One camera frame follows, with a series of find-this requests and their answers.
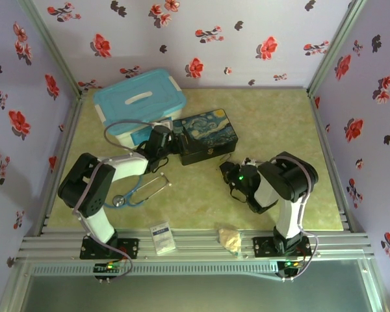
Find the aluminium frame corner post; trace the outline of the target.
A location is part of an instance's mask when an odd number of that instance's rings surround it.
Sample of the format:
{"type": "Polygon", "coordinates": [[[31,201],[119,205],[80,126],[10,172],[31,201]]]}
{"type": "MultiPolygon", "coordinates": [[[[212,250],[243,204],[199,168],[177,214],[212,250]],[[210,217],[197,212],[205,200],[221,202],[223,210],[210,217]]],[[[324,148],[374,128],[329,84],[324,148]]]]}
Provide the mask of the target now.
{"type": "Polygon", "coordinates": [[[327,53],[320,62],[311,82],[309,83],[309,86],[307,87],[307,95],[309,98],[315,95],[319,86],[323,82],[343,44],[346,42],[348,35],[354,28],[354,24],[358,20],[364,6],[367,4],[367,1],[368,0],[351,0],[348,5],[346,14],[335,32],[327,53]]]}
{"type": "Polygon", "coordinates": [[[16,0],[30,23],[34,26],[34,28],[38,31],[39,37],[42,39],[45,44],[49,54],[53,57],[53,60],[57,63],[57,66],[62,71],[64,80],[69,84],[71,89],[74,91],[77,99],[81,98],[82,92],[79,90],[77,83],[75,82],[74,76],[70,71],[68,64],[64,60],[60,49],[58,48],[56,41],[54,40],[49,28],[43,21],[40,16],[39,11],[35,7],[33,0],[16,0]]]}

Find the aluminium side frame rail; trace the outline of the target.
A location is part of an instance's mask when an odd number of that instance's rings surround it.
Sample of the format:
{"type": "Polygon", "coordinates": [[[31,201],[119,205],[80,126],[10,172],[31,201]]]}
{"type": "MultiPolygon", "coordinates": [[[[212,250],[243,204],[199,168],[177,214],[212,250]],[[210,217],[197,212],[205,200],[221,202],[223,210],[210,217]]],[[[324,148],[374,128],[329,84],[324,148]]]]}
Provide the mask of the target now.
{"type": "Polygon", "coordinates": [[[339,177],[339,173],[335,165],[334,157],[328,142],[328,138],[326,136],[326,130],[322,124],[317,106],[315,104],[315,99],[312,94],[308,95],[308,98],[311,105],[311,112],[313,114],[313,119],[315,121],[315,127],[319,137],[320,145],[322,148],[322,153],[324,155],[324,161],[326,163],[326,168],[328,170],[328,174],[330,177],[331,187],[333,189],[333,194],[335,196],[337,208],[339,210],[339,214],[341,217],[343,230],[349,231],[351,233],[364,233],[365,230],[358,222],[358,220],[355,218],[353,212],[350,210],[350,207],[348,206],[346,194],[341,184],[341,179],[339,177]]]}
{"type": "Polygon", "coordinates": [[[61,143],[57,149],[56,165],[53,169],[53,173],[50,175],[49,183],[46,185],[43,204],[40,207],[38,216],[34,219],[35,223],[32,224],[32,227],[26,234],[27,237],[39,237],[42,234],[43,228],[47,226],[55,198],[57,197],[57,190],[62,179],[63,169],[68,158],[70,146],[72,144],[82,106],[83,97],[80,95],[73,102],[70,110],[68,111],[68,119],[65,123],[61,143]]]}

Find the blue tube stethoscope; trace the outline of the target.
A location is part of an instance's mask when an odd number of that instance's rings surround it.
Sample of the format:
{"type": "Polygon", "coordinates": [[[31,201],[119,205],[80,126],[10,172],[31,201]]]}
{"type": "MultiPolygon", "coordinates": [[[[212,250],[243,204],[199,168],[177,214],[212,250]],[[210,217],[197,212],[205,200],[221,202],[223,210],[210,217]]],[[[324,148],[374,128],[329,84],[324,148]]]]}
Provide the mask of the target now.
{"type": "Polygon", "coordinates": [[[146,182],[139,177],[137,184],[130,191],[115,195],[111,202],[106,202],[103,206],[109,209],[137,208],[171,186],[172,182],[163,172],[146,182]]]}

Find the aluminium front frame rail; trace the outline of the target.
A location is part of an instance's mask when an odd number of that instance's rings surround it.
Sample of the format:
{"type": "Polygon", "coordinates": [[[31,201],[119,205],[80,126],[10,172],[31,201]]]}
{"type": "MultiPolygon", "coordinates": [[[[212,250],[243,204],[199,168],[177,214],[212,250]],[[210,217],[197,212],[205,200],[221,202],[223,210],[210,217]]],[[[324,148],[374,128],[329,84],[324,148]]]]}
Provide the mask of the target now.
{"type": "MultiPolygon", "coordinates": [[[[314,260],[370,259],[374,248],[368,235],[350,231],[316,231],[319,239],[314,260]]],[[[85,233],[80,229],[46,228],[39,237],[25,237],[16,259],[21,261],[78,261],[85,233]]],[[[157,255],[148,229],[119,230],[120,238],[139,240],[137,261],[231,261],[235,258],[218,243],[213,229],[174,229],[175,250],[157,255]]]]}

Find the white flat paper packet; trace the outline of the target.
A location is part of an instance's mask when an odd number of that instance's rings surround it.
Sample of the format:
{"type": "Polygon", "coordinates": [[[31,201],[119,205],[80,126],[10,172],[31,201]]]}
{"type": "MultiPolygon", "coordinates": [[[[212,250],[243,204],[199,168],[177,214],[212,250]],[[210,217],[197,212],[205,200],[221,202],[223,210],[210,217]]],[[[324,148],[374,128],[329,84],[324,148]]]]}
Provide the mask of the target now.
{"type": "Polygon", "coordinates": [[[175,240],[168,222],[150,227],[155,252],[162,255],[176,249],[175,240]]]}

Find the blue lidded plastic storage box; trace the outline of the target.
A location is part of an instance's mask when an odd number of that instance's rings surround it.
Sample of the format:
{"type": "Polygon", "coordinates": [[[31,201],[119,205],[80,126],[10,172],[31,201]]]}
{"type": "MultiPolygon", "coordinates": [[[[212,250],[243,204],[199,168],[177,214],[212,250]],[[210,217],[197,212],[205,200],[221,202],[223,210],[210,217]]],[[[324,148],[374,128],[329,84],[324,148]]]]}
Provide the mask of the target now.
{"type": "Polygon", "coordinates": [[[187,103],[182,89],[164,69],[152,70],[97,91],[94,107],[104,127],[120,120],[176,120],[187,103]]]}

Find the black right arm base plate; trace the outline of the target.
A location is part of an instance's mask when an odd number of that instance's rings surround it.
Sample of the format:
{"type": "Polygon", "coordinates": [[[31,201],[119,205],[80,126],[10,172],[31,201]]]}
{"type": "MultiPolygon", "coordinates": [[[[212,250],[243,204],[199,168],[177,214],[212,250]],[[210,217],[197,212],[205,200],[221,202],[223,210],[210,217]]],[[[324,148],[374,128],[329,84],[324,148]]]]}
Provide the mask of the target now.
{"type": "Polygon", "coordinates": [[[312,254],[311,245],[307,237],[303,237],[296,246],[292,247],[286,252],[281,252],[276,249],[276,245],[273,242],[273,237],[254,237],[252,240],[255,258],[290,256],[308,257],[312,254]]]}

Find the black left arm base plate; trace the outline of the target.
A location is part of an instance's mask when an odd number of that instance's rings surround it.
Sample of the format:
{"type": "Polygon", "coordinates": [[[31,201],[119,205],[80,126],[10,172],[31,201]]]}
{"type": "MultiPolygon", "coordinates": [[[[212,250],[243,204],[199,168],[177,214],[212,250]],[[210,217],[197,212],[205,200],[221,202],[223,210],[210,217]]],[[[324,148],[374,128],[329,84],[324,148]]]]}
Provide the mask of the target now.
{"type": "MultiPolygon", "coordinates": [[[[136,259],[138,254],[138,239],[119,238],[112,240],[113,247],[126,253],[131,259],[136,259]]],[[[79,258],[82,260],[125,259],[122,253],[106,248],[91,238],[84,237],[79,258]]]]}

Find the starry night print tin box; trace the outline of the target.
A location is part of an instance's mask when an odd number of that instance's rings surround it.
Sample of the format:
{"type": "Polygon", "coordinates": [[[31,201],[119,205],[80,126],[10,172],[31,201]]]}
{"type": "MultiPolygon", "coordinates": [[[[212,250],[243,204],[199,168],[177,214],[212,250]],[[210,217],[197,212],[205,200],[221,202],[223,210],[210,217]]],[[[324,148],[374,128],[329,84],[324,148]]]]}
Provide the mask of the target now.
{"type": "Polygon", "coordinates": [[[187,155],[179,155],[183,166],[202,162],[235,151],[238,136],[224,109],[181,118],[173,121],[174,134],[187,138],[187,155]]]}

